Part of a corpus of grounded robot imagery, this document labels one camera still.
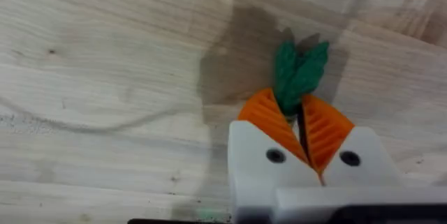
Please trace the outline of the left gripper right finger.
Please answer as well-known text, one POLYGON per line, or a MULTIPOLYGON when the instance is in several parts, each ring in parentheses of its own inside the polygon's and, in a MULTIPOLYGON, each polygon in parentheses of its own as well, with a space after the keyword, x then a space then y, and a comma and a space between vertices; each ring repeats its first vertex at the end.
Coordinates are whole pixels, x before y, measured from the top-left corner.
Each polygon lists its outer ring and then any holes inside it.
POLYGON ((309 161, 324 186, 402 185, 394 162, 371 128, 355 126, 313 95, 302 98, 302 109, 309 161))

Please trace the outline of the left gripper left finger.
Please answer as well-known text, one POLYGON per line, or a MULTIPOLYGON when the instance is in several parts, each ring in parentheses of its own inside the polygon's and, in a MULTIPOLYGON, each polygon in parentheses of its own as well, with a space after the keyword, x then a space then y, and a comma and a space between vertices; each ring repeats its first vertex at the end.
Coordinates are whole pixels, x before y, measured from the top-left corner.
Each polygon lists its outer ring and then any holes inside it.
POLYGON ((321 184, 271 88, 254 94, 230 123, 228 177, 234 223, 271 223, 279 189, 321 184))

